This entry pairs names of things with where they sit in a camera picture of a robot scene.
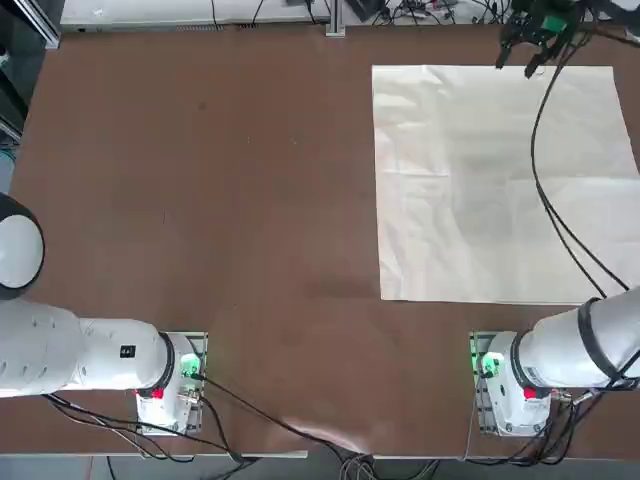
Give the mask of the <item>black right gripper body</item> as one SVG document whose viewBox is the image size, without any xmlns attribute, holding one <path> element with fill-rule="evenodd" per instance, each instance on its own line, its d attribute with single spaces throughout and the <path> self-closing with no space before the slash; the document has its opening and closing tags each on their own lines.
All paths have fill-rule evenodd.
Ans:
<svg viewBox="0 0 640 480">
<path fill-rule="evenodd" d="M 580 1 L 513 1 L 512 13 L 505 23 L 505 47 L 564 42 L 575 33 L 583 17 L 584 5 Z"/>
</svg>

